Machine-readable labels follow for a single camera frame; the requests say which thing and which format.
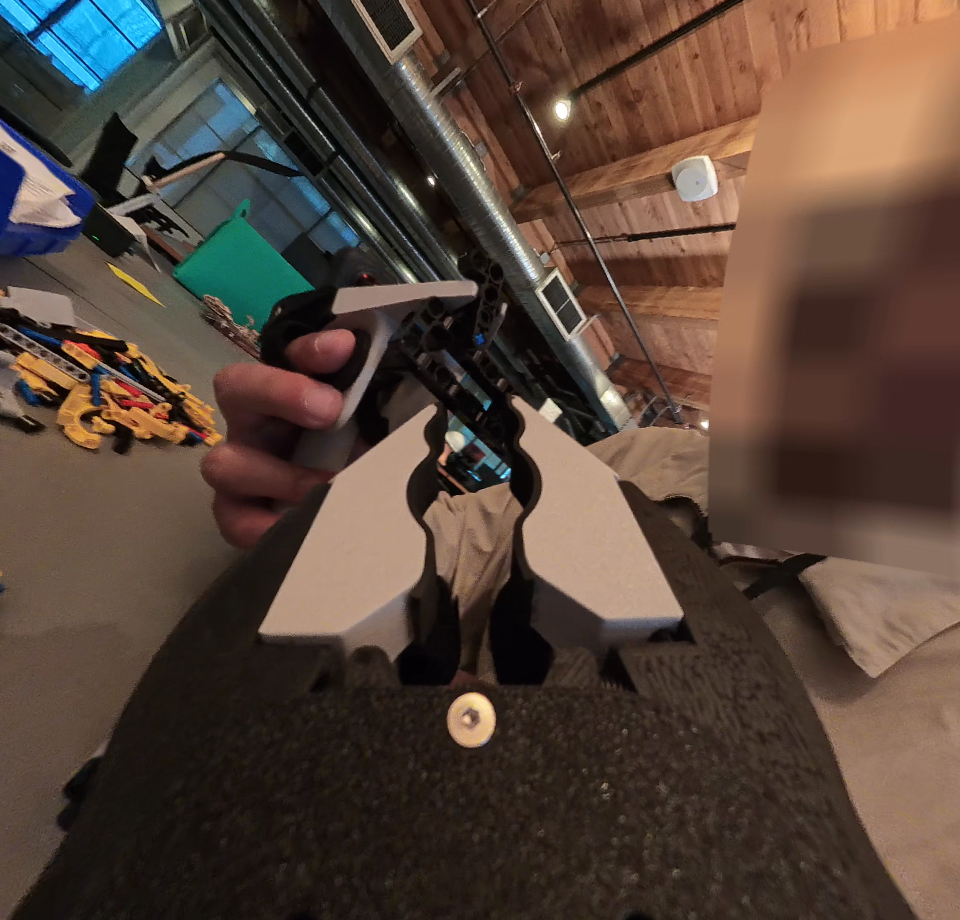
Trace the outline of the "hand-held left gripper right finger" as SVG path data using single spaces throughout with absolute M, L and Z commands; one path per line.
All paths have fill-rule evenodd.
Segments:
M 510 576 L 490 612 L 500 684 L 542 684 L 564 650 L 604 666 L 668 636 L 684 612 L 633 510 L 637 490 L 521 398 L 510 491 L 521 505 Z

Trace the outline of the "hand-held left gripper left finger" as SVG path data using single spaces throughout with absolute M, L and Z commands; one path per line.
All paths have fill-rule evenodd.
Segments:
M 381 651 L 412 684 L 458 671 L 458 610 L 426 513 L 448 415 L 430 403 L 326 488 L 260 627 L 273 644 Z

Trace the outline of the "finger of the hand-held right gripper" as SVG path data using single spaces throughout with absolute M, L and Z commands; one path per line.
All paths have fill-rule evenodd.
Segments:
M 442 309 L 461 308 L 473 302 L 478 292 L 479 286 L 472 280 L 350 287 L 336 293 L 330 309 L 337 320 L 366 311 L 383 311 L 403 319 L 431 300 L 439 301 Z

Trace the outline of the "black toy brick frame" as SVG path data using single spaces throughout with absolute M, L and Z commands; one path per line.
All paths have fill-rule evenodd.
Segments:
M 502 268 L 479 250 L 462 254 L 458 269 L 476 286 L 463 305 L 452 294 L 429 294 L 402 317 L 395 343 L 409 372 L 484 442 L 508 432 L 509 381 L 491 357 L 507 316 Z

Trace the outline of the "grey desk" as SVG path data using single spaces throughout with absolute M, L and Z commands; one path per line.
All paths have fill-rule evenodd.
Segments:
M 253 360 L 202 317 L 168 272 L 127 255 L 117 277 L 86 239 L 65 253 L 2 262 L 2 288 L 62 293 L 85 328 L 136 344 L 223 417 L 213 380 Z M 201 477 L 206 448 L 160 439 L 119 454 L 71 443 L 56 410 L 2 420 L 2 777 L 60 782 L 106 738 L 153 652 L 184 608 L 232 558 Z

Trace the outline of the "person's right hand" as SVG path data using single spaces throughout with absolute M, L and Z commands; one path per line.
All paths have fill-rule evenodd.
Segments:
M 214 376 L 215 399 L 225 438 L 203 458 L 200 472 L 212 491 L 212 513 L 222 538 L 248 550 L 280 518 L 301 503 L 330 473 L 291 462 L 301 433 L 328 431 L 344 405 L 333 386 L 319 380 L 353 357 L 348 330 L 299 337 L 286 349 L 291 368 L 236 363 Z

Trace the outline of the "wooden toy model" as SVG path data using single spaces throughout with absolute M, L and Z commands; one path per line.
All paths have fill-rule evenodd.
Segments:
M 211 295 L 204 295 L 201 299 L 201 317 L 244 350 L 259 352 L 259 332 L 253 317 L 247 317 L 245 323 L 237 323 L 231 309 L 219 298 Z

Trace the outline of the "teal plastic storage tote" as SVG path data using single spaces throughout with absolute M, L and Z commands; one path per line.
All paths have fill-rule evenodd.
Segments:
M 243 201 L 179 265 L 174 279 L 196 298 L 213 297 L 234 321 L 260 331 L 275 305 L 313 287 L 249 223 Z

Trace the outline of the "white vent grille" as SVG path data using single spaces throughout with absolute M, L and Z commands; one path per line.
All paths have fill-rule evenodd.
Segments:
M 390 66 L 402 61 L 422 38 L 406 0 L 349 0 Z
M 587 327 L 589 318 L 559 268 L 551 269 L 544 276 L 535 288 L 535 295 L 565 342 Z

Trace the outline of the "yellow paper note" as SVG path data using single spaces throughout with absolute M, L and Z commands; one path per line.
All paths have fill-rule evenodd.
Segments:
M 121 281 L 128 289 L 133 290 L 135 293 L 137 293 L 139 296 L 141 296 L 145 300 L 151 303 L 154 303 L 157 306 L 165 308 L 165 304 L 158 297 L 156 297 L 154 293 L 141 281 L 134 278 L 129 273 L 120 269 L 118 266 L 116 266 L 113 263 L 108 262 L 106 266 L 114 275 L 114 277 L 117 278 L 119 281 Z

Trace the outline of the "pile of toy brick pieces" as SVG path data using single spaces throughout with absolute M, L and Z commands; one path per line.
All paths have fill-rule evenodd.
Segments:
M 69 298 L 7 286 L 1 296 L 1 418 L 26 434 L 45 430 L 32 408 L 54 411 L 74 446 L 106 439 L 128 453 L 134 442 L 215 447 L 214 409 L 130 340 L 81 322 Z

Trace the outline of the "black device box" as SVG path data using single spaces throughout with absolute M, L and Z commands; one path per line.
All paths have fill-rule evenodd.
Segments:
M 131 253 L 141 242 L 139 235 L 95 203 L 81 226 L 80 233 L 108 258 Z

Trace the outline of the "white instruction sheets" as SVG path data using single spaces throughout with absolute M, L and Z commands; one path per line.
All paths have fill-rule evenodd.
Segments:
M 8 218 L 19 225 L 71 229 L 82 222 L 69 203 L 75 198 L 76 192 L 63 181 L 27 172 L 17 188 Z

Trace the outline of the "blue plastic bin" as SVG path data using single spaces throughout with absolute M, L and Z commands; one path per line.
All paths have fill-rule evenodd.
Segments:
M 18 187 L 25 174 L 55 177 L 68 184 L 76 198 L 69 203 L 81 217 L 80 225 L 67 230 L 19 225 L 9 219 Z M 85 218 L 95 204 L 93 194 L 51 158 L 48 158 L 6 123 L 1 124 L 1 254 L 25 257 L 64 251 L 80 235 Z

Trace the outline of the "white ceiling access point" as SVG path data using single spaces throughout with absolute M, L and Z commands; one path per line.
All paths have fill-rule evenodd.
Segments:
M 701 203 L 718 194 L 719 178 L 709 156 L 684 158 L 670 171 L 678 197 L 685 203 Z

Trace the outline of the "person's beige jacket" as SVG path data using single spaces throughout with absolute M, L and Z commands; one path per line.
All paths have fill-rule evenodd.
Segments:
M 693 539 L 707 520 L 709 439 L 648 428 L 588 448 Z M 502 484 L 425 514 L 462 618 L 462 669 L 493 679 L 484 636 L 520 504 Z M 919 918 L 958 918 L 958 581 L 826 558 L 756 602 L 829 736 L 858 814 Z

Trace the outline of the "blue lit window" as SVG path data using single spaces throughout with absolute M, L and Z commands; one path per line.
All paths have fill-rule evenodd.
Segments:
M 1 0 L 1 14 L 30 49 L 87 93 L 164 31 L 156 0 Z

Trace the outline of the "silver ventilation duct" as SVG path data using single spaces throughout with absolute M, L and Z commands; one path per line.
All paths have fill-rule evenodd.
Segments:
M 309 63 L 319 53 L 318 44 L 295 39 L 295 16 L 282 11 L 280 0 L 226 0 L 254 36 L 282 66 L 287 78 L 307 97 L 320 104 L 318 67 Z M 435 91 L 413 46 L 411 52 L 390 66 L 350 0 L 300 0 L 308 14 L 321 13 L 342 40 L 363 75 L 384 100 L 402 132 L 425 162 L 429 173 L 450 199 L 466 232 L 481 250 L 502 266 L 514 298 L 546 338 L 558 359 L 569 370 L 574 384 L 584 394 L 590 409 L 609 432 L 636 428 L 636 422 L 618 389 L 586 341 L 586 328 L 568 342 L 560 336 L 536 296 L 536 287 L 555 264 L 544 262 L 509 210 L 466 132 Z M 419 15 L 406 0 L 417 23 Z M 573 289 L 562 268 L 561 274 Z

